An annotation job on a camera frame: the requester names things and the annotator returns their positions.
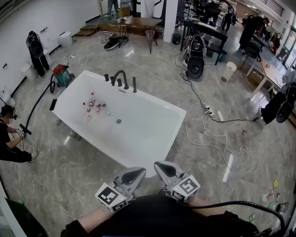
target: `small object in bathtub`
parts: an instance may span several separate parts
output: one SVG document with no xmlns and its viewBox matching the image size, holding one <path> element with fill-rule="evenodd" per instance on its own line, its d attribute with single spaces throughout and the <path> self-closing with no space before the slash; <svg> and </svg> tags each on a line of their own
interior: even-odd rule
<svg viewBox="0 0 296 237">
<path fill-rule="evenodd" d="M 93 106 L 94 100 L 89 100 L 89 106 Z"/>
</svg>

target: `metal stand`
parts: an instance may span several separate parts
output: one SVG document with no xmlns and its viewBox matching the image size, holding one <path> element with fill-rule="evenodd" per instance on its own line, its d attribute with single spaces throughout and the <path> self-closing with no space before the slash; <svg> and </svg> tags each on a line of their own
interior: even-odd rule
<svg viewBox="0 0 296 237">
<path fill-rule="evenodd" d="M 148 47 L 149 47 L 150 53 L 152 50 L 152 41 L 153 40 L 157 46 L 157 38 L 155 37 L 155 33 L 156 33 L 155 26 L 145 26 L 145 34 L 146 34 L 146 39 L 148 42 Z"/>
<path fill-rule="evenodd" d="M 116 27 L 117 27 L 117 29 L 119 31 L 119 37 L 120 37 L 119 48 L 120 48 L 120 45 L 121 45 L 123 40 L 126 40 L 126 41 L 129 40 L 129 37 L 130 37 L 130 24 L 125 24 L 125 22 L 121 22 L 119 24 L 119 27 L 118 27 L 118 25 L 116 25 Z"/>
</svg>

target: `wooden table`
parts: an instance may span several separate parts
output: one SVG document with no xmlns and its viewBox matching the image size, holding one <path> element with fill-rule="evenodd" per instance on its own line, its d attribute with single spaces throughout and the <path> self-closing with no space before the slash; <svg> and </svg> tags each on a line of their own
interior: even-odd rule
<svg viewBox="0 0 296 237">
<path fill-rule="evenodd" d="M 207 25 L 205 23 L 194 22 L 194 21 L 189 21 L 189 20 L 185 20 L 183 25 L 184 25 L 184 30 L 183 30 L 183 36 L 182 36 L 182 42 L 181 42 L 181 49 L 180 49 L 181 51 L 183 49 L 183 43 L 184 43 L 184 38 L 185 38 L 186 27 L 187 27 L 187 34 L 186 34 L 187 36 L 188 36 L 188 33 L 189 33 L 189 28 L 191 28 L 191 27 L 194 28 L 195 27 L 200 32 L 211 35 L 211 36 L 213 36 L 215 38 L 218 38 L 218 39 L 220 39 L 222 41 L 220 46 L 212 43 L 211 46 L 208 47 L 207 44 L 206 44 L 206 47 L 208 49 L 211 49 L 211 50 L 213 50 L 213 51 L 215 51 L 215 52 L 217 52 L 219 54 L 218 57 L 217 57 L 216 63 L 215 63 L 215 65 L 217 65 L 218 60 L 219 60 L 219 58 L 220 58 L 220 56 L 222 54 L 224 44 L 225 44 L 225 42 L 226 42 L 226 40 L 228 38 L 227 32 L 220 29 L 220 28 L 215 28 L 213 26 Z"/>
<path fill-rule="evenodd" d="M 151 53 L 152 50 L 152 41 L 155 42 L 157 46 L 157 38 L 155 37 L 155 26 L 162 22 L 160 19 L 154 19 L 154 18 L 144 18 L 144 17 L 132 17 L 130 16 L 126 21 L 123 22 L 115 22 L 114 25 L 117 26 L 119 30 L 119 36 L 125 36 L 127 37 L 127 40 L 129 39 L 129 29 L 130 26 L 144 26 L 145 33 L 146 33 L 146 39 L 148 42 L 149 50 Z"/>
<path fill-rule="evenodd" d="M 282 76 L 283 75 L 274 66 L 270 65 L 270 67 L 267 67 L 266 66 L 267 64 L 268 64 L 268 62 L 264 59 L 262 59 L 262 61 L 260 62 L 260 65 L 261 65 L 263 73 L 264 73 L 264 78 L 261 81 L 261 83 L 257 86 L 257 88 L 253 91 L 253 93 L 249 96 L 250 100 L 262 88 L 262 86 L 264 85 L 264 83 L 266 81 L 271 82 L 271 87 L 268 89 L 268 91 L 270 91 L 274 86 L 276 86 L 280 89 L 283 87 L 283 83 L 282 83 Z"/>
</svg>

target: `black table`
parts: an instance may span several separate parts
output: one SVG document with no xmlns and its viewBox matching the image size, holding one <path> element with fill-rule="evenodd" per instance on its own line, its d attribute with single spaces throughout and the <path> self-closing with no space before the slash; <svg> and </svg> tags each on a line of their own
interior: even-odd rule
<svg viewBox="0 0 296 237">
<path fill-rule="evenodd" d="M 220 46 L 217 46 L 216 44 L 212 43 L 211 46 L 208 47 L 208 45 L 206 44 L 206 47 L 208 49 L 211 49 L 211 50 L 213 50 L 213 51 L 215 51 L 215 52 L 217 52 L 219 54 L 218 57 L 217 57 L 216 63 L 215 63 L 215 65 L 217 65 L 217 63 L 219 61 L 219 58 L 220 58 L 220 56 L 222 54 L 224 44 L 225 44 L 225 42 L 226 42 L 226 40 L 228 38 L 227 32 L 220 29 L 220 28 L 216 28 L 214 30 L 214 29 L 212 29 L 210 27 L 207 27 L 205 25 L 200 25 L 197 22 L 192 22 L 192 21 L 190 21 L 188 19 L 183 22 L 183 25 L 184 25 L 184 29 L 183 29 L 183 36 L 182 36 L 181 49 L 180 49 L 181 51 L 183 49 L 183 43 L 184 43 L 186 28 L 187 28 L 186 36 L 188 36 L 189 28 L 192 27 L 192 28 L 197 28 L 197 30 L 200 31 L 200 32 L 206 33 L 208 35 L 211 35 L 211 36 L 221 40 Z"/>
</svg>

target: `bathtub faucet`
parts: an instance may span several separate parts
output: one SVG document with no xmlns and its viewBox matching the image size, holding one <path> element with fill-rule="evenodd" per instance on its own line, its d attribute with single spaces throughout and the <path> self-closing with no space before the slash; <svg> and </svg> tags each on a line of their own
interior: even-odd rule
<svg viewBox="0 0 296 237">
<path fill-rule="evenodd" d="M 117 76 L 118 76 L 120 73 L 123 74 L 123 79 L 124 79 L 124 89 L 127 90 L 127 89 L 129 88 L 129 86 L 128 86 L 128 81 L 126 80 L 126 74 L 125 74 L 125 72 L 124 72 L 123 70 L 119 70 L 118 72 L 115 73 L 115 75 L 114 75 L 114 77 L 113 77 L 113 81 L 114 81 L 114 83 L 115 83 L 116 78 L 117 78 Z"/>
</svg>

